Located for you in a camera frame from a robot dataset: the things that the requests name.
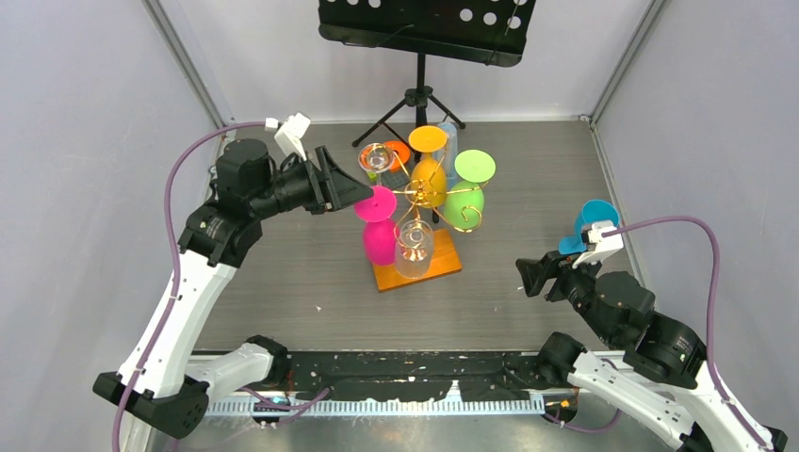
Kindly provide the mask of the gold wire wine glass rack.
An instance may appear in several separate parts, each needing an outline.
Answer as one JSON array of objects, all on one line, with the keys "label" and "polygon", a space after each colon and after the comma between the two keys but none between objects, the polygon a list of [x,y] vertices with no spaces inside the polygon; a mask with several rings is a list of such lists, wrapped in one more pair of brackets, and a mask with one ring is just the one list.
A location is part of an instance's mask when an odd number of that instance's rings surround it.
[{"label": "gold wire wine glass rack", "polygon": [[363,167],[380,176],[397,163],[408,177],[400,189],[372,187],[372,196],[355,204],[364,222],[362,244],[380,292],[447,276],[463,266],[450,236],[469,234],[483,223],[484,193],[496,162],[481,150],[454,159],[460,181],[448,188],[442,158],[425,157],[408,170],[399,154],[383,145],[364,151]]}]

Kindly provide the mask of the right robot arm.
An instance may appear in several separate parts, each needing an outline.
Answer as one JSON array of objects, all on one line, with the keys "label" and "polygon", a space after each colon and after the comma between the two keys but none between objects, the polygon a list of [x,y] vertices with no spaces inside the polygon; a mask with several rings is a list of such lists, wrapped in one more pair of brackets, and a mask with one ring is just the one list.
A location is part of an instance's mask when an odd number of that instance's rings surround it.
[{"label": "right robot arm", "polygon": [[709,349],[684,323],[656,311],[655,295],[622,271],[601,273],[599,264],[578,264],[575,255],[550,251],[539,260],[519,258],[527,297],[547,281],[549,302],[566,300],[606,347],[653,390],[602,361],[580,341],[553,332],[528,373],[532,386],[586,389],[636,419],[675,451],[782,451],[787,434],[748,413],[736,418],[733,397],[715,386]]}]

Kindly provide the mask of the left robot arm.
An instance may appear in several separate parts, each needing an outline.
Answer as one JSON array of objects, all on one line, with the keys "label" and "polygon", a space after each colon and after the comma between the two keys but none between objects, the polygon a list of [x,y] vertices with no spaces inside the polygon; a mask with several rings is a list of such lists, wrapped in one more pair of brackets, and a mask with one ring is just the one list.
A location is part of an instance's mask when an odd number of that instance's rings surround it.
[{"label": "left robot arm", "polygon": [[296,153],[276,162],[267,145],[229,143],[216,164],[212,197],[172,241],[176,264],[139,343],[115,372],[99,375],[93,392],[174,439],[187,437],[208,407],[254,383],[281,388],[290,371],[285,346],[262,335],[207,364],[189,359],[223,289],[261,238],[268,218],[302,208],[335,212],[371,197],[325,147],[313,159]]}]

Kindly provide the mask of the blue wine glass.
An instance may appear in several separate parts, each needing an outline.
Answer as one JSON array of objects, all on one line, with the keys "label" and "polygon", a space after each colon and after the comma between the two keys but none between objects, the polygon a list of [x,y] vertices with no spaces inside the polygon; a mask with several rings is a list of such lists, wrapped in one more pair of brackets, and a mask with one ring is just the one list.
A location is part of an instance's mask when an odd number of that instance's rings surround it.
[{"label": "blue wine glass", "polygon": [[610,221],[613,226],[620,224],[620,215],[614,205],[603,200],[587,201],[580,208],[573,233],[562,238],[558,244],[558,252],[563,255],[583,253],[588,250],[583,235],[594,223]]}]

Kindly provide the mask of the pink wine glass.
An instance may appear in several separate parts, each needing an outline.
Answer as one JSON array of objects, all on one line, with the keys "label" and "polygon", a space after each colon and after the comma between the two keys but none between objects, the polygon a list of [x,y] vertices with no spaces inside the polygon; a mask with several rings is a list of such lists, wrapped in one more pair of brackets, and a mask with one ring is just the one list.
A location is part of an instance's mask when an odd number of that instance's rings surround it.
[{"label": "pink wine glass", "polygon": [[384,186],[373,186],[373,195],[354,205],[355,215],[365,223],[362,241],[367,259],[376,266],[391,266],[395,261],[395,221],[398,200]]}]

